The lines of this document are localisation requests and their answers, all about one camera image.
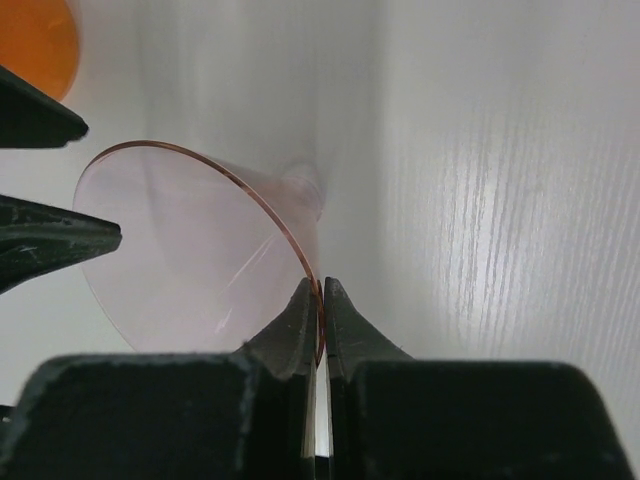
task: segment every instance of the orange object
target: orange object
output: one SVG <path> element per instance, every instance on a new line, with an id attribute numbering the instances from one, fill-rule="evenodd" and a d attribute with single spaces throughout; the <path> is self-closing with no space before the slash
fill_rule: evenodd
<path id="1" fill-rule="evenodd" d="M 0 0 L 0 65 L 61 100 L 78 57 L 78 33 L 64 0 Z"/>

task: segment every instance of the white background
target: white background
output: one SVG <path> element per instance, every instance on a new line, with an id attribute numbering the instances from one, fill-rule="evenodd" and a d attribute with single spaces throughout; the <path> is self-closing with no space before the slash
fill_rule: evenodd
<path id="1" fill-rule="evenodd" d="M 84 0 L 61 151 L 0 191 L 70 207 L 114 143 L 273 171 L 315 158 L 323 273 L 424 358 L 583 368 L 640 462 L 640 3 Z M 126 351 L 79 269 L 0 297 L 0 402 L 42 360 Z"/>

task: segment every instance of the white wood grain surface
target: white wood grain surface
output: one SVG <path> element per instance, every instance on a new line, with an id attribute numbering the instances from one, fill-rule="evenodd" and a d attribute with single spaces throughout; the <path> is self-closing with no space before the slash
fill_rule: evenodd
<path id="1" fill-rule="evenodd" d="M 324 274 L 424 358 L 553 359 L 640 466 L 640 3 L 83 0 L 66 103 L 89 137 L 1 154 L 69 207 L 99 150 L 173 141 L 261 170 L 315 158 Z M 44 296 L 48 303 L 32 301 Z M 0 297 L 0 401 L 53 354 L 124 350 L 73 269 Z"/>

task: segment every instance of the pink glass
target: pink glass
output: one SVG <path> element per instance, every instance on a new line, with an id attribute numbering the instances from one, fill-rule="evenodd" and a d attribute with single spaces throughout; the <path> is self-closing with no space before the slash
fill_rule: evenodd
<path id="1" fill-rule="evenodd" d="M 284 309 L 304 277 L 322 321 L 323 198 L 309 172 L 300 163 L 269 177 L 153 141 L 98 155 L 74 208 L 117 222 L 123 241 L 82 268 L 125 340 L 142 352 L 235 350 Z M 321 335 L 319 352 L 322 344 Z"/>

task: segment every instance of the white surface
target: white surface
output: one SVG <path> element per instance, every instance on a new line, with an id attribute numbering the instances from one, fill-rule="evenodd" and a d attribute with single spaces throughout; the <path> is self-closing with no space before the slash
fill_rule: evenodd
<path id="1" fill-rule="evenodd" d="M 367 318 L 419 357 L 579 365 L 640 465 L 639 3 L 82 7 L 67 103 L 91 133 L 2 153 L 0 191 L 68 207 L 90 157 L 137 137 L 265 170 L 315 154 L 322 272 Z M 78 269 L 0 312 L 3 402 L 53 354 L 126 348 Z"/>

